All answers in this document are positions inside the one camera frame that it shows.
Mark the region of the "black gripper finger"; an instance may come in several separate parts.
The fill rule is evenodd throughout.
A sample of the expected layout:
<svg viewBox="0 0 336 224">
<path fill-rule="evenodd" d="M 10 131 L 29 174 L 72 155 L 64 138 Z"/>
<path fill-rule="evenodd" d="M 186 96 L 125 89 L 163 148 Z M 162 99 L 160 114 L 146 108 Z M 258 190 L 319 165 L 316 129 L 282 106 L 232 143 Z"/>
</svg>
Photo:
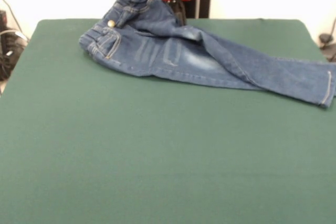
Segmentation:
<svg viewBox="0 0 336 224">
<path fill-rule="evenodd" d="M 179 0 L 169 0 L 169 6 L 172 9 L 174 15 L 178 17 L 180 13 Z"/>
<path fill-rule="evenodd" d="M 185 5 L 182 0 L 178 1 L 178 18 L 181 22 L 182 26 L 186 25 L 186 12 L 185 12 Z"/>
</svg>

